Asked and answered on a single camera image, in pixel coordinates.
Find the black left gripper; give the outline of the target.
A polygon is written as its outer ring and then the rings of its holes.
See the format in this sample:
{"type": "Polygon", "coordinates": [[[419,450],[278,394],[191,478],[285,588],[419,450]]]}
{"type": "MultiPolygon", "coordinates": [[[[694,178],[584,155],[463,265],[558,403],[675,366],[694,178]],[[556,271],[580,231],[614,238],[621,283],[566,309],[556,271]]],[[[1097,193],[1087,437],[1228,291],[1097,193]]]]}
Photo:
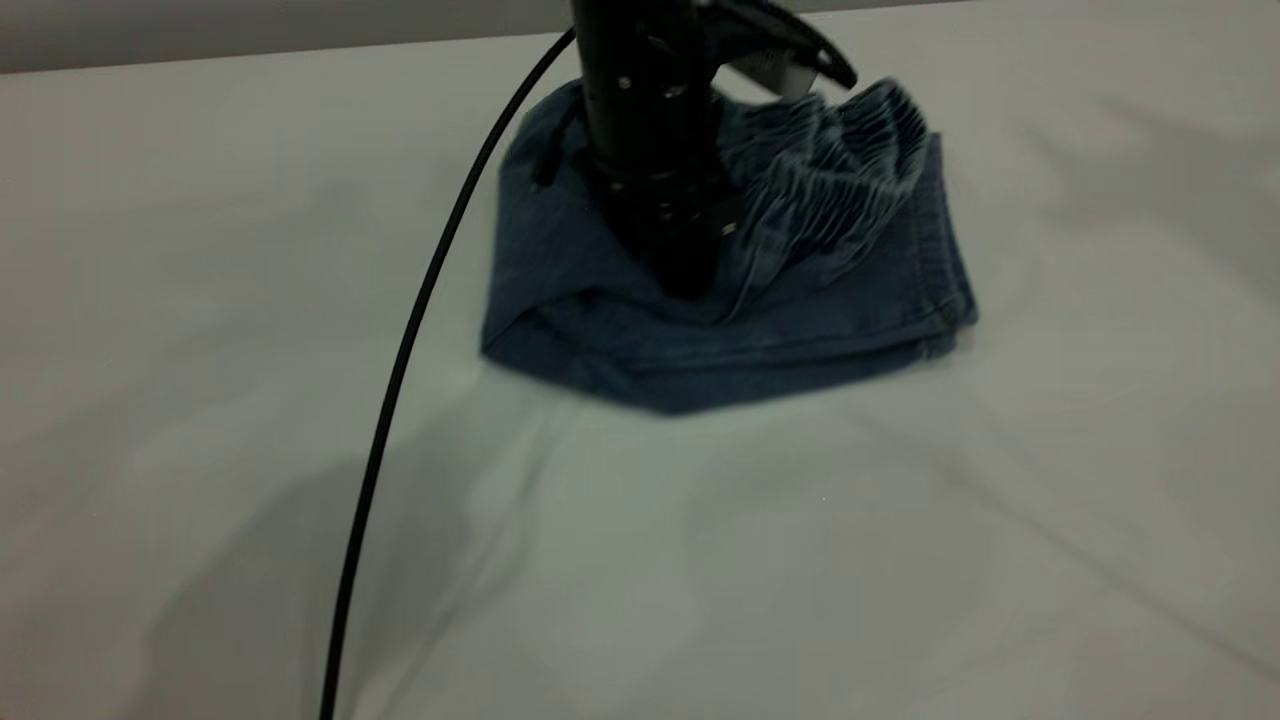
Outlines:
{"type": "MultiPolygon", "coordinates": [[[[604,179],[600,210],[614,237],[631,252],[714,245],[739,228],[742,195],[727,181],[685,182],[675,177],[604,179]]],[[[716,287],[717,255],[658,258],[652,273],[662,292],[695,301],[716,287]]]]}

